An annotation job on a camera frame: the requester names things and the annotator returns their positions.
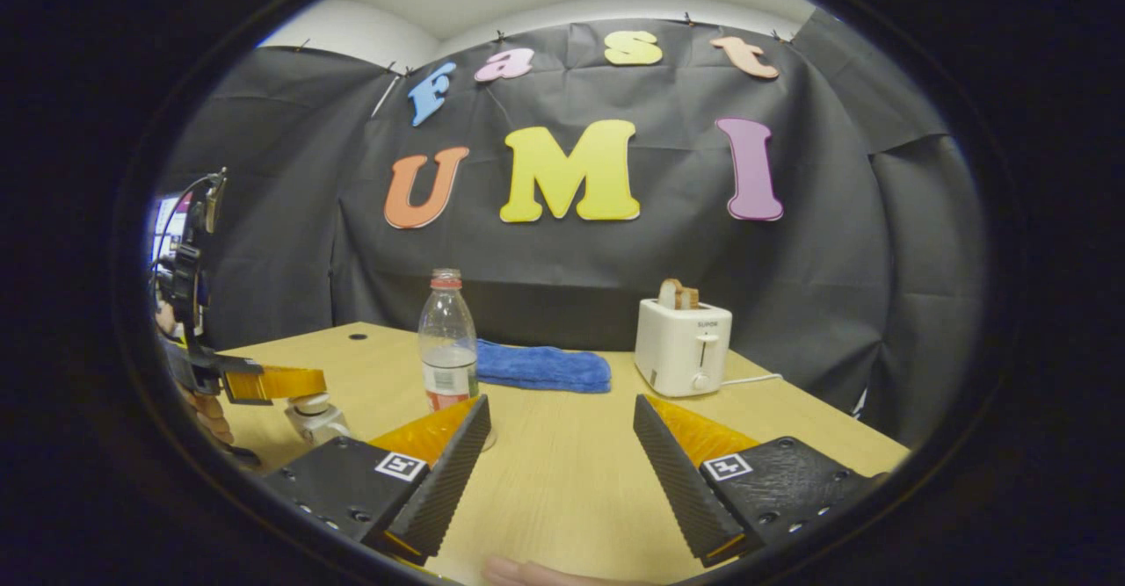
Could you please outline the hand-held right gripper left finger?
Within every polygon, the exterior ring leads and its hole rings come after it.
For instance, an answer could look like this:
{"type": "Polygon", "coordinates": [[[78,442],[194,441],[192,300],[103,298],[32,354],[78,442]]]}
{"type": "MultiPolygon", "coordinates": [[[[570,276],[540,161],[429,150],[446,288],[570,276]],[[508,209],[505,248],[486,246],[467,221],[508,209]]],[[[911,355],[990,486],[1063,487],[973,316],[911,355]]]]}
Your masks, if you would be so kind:
{"type": "Polygon", "coordinates": [[[266,475],[266,488],[306,519],[399,561],[439,555],[483,445],[486,394],[381,438],[331,438],[266,475]]]}

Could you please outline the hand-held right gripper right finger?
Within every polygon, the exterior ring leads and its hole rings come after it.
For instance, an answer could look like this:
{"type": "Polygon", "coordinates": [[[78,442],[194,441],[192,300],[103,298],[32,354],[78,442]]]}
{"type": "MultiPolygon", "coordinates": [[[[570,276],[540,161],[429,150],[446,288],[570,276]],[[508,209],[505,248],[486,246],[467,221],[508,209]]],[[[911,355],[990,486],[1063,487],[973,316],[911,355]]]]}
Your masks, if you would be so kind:
{"type": "Polygon", "coordinates": [[[883,483],[799,438],[759,442],[649,394],[634,398],[632,430],[706,568],[819,530],[883,483]]]}

